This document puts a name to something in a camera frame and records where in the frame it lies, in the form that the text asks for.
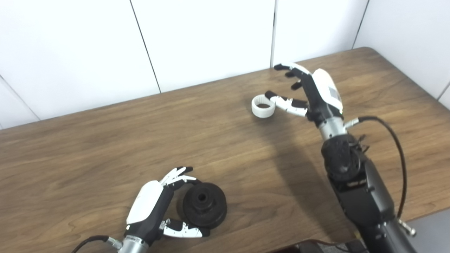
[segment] white ring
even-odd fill
[[[269,107],[268,108],[260,108],[260,107],[258,107],[259,104],[266,104]],[[252,112],[256,117],[260,117],[260,118],[270,117],[275,112],[275,103],[270,101],[264,95],[258,95],[256,97],[254,97],[252,100]]]

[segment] black fingertip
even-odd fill
[[[211,231],[207,228],[199,228],[200,233],[202,233],[202,237],[208,237],[211,234]]]
[[[298,81],[291,86],[291,90],[298,90],[301,88],[301,86],[302,86],[302,82]]]
[[[286,73],[284,74],[284,76],[285,76],[285,77],[288,77],[288,78],[291,78],[291,77],[294,77],[295,74],[292,73],[291,71],[288,71],[288,72],[286,72]]]
[[[295,108],[308,108],[308,102],[303,101],[303,100],[293,99],[291,106],[295,107]]]
[[[274,92],[268,90],[265,92],[264,96],[268,99],[271,99],[272,97],[276,97],[277,95]]]
[[[193,171],[194,170],[194,168],[193,167],[186,167],[186,170],[184,171],[185,173],[186,172],[191,172],[191,171]]]
[[[274,69],[275,70],[282,70],[282,69],[289,69],[289,67],[281,65],[281,64],[277,64],[277,65],[274,66]]]

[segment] white wall panel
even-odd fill
[[[0,129],[15,127],[39,119],[0,77]]]
[[[132,0],[161,91],[269,68],[273,0]]]
[[[350,50],[367,0],[279,0],[274,65]]]
[[[41,119],[159,93],[127,0],[2,0],[0,34],[0,74]]]
[[[378,51],[437,98],[450,81],[450,1],[373,0],[355,48]]]

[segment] black pulley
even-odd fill
[[[183,199],[183,213],[190,224],[213,229],[225,219],[225,194],[212,183],[200,183],[188,190]]]

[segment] wooden table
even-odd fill
[[[397,132],[409,173],[405,220],[450,207],[450,112],[369,48],[300,64],[330,73],[347,120],[377,115]],[[223,189],[228,216],[209,238],[163,238],[152,252],[268,252],[351,239],[314,124],[282,111],[251,113],[252,98],[268,89],[305,99],[289,89],[293,82],[267,69],[0,131],[2,252],[67,253],[90,235],[122,239],[141,186],[183,165]],[[367,134],[368,154],[398,204],[400,162],[388,132],[376,123],[351,132]],[[178,217],[188,188],[167,217]],[[81,251],[114,252],[99,243]]]

